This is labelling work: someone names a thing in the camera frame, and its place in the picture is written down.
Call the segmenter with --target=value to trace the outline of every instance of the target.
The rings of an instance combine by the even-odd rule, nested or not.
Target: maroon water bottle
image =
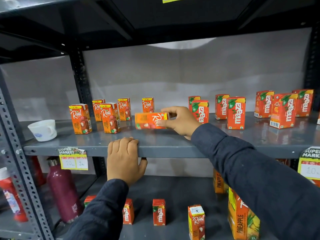
[[[48,158],[50,171],[47,183],[58,207],[61,220],[65,223],[73,222],[83,212],[71,171],[61,169],[59,157]]]

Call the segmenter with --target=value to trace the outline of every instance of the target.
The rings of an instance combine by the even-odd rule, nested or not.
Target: navy jacket sleeve
[[[118,240],[122,230],[122,209],[129,187],[121,179],[111,179],[97,197],[70,226],[65,240]]]
[[[278,239],[320,239],[320,189],[308,179],[209,123],[191,141]]]

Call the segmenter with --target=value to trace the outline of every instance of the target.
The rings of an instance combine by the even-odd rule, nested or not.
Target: white mug
[[[28,125],[37,141],[50,141],[57,136],[56,121],[42,120]]]

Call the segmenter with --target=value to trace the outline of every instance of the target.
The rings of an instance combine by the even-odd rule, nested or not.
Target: hand
[[[144,175],[148,161],[142,157],[138,165],[138,142],[133,137],[124,137],[109,143],[106,160],[108,180],[121,179],[130,187]]]
[[[187,107],[172,106],[161,109],[161,112],[170,113],[175,120],[158,120],[158,125],[174,129],[178,134],[191,140],[192,133],[198,128],[199,123]]]

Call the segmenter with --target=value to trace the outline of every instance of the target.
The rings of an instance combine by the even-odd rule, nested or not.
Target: white cup
[[[56,121],[42,120],[28,125],[37,141],[50,141],[57,136]]]

